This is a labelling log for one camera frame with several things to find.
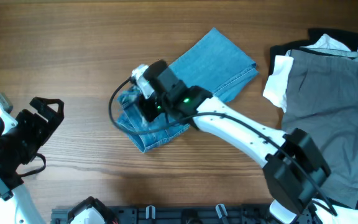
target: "wooden table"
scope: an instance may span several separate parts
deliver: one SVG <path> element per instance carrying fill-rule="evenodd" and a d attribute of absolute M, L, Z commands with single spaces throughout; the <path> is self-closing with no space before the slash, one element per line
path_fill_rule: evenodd
<path fill-rule="evenodd" d="M 108 99 L 133 68 L 174 61 L 213 27 L 259 66 L 260 75 L 230 106 L 279 127 L 282 112 L 262 97 L 269 48 L 307 38 L 308 27 L 358 32 L 358 2 L 0 5 L 0 91 L 13 102 L 12 115 L 30 108 L 35 96 L 65 102 L 64 122 L 39 151 L 46 170 L 24 178 L 46 222 L 51 209 L 90 195 L 106 205 L 272 201 L 258 165 L 212 135 L 191 129 L 143 154 L 109 122 Z M 34 161 L 19 172 L 39 165 Z"/>

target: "gray shorts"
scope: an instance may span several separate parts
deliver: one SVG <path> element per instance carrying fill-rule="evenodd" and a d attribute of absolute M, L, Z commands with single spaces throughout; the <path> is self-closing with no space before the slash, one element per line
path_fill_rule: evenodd
<path fill-rule="evenodd" d="M 358 200 L 358 62 L 292 50 L 282 128 L 311 134 L 331 168 L 322 189 L 351 208 Z"/>

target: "denim jeans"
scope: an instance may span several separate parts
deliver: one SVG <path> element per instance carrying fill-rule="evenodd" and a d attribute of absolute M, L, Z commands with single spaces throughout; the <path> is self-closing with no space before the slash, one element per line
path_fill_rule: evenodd
<path fill-rule="evenodd" d="M 212 92 L 223 102 L 233 100 L 258 74 L 255 69 L 256 63 L 215 28 L 169 67 L 187 87 L 198 85 Z M 136 105 L 139 95 L 140 91 L 135 86 L 122 92 L 117 100 L 123 113 L 117 122 L 134 131 L 157 129 L 165 125 L 164 114 L 160 114 L 151 123 L 142 117 Z M 140 151 L 147 152 L 168 143 L 188 128 L 188 124 L 179 125 L 157 133 L 128 137 Z"/>

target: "pile of clothes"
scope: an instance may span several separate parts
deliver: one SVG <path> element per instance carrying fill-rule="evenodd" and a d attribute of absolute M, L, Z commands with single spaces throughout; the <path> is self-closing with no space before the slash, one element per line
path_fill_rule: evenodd
<path fill-rule="evenodd" d="M 311 134 L 331 168 L 322 190 L 333 204 L 358 209 L 358 33 L 309 35 L 270 49 L 263 95 L 284 110 L 284 131 Z"/>

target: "blue garment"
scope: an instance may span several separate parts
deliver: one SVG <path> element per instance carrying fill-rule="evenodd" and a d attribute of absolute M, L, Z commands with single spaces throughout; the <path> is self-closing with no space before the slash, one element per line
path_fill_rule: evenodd
<path fill-rule="evenodd" d="M 169 67 L 187 87 L 198 85 L 223 102 L 233 100 L 258 74 L 256 63 L 215 28 Z M 134 131 L 157 129 L 165 125 L 165 114 L 160 114 L 151 123 L 142 117 L 135 104 L 139 95 L 139 89 L 133 86 L 118 97 L 123 113 L 117 122 Z M 188 124 L 179 125 L 157 133 L 128 137 L 140 151 L 147 152 L 168 143 L 188 128 Z"/>

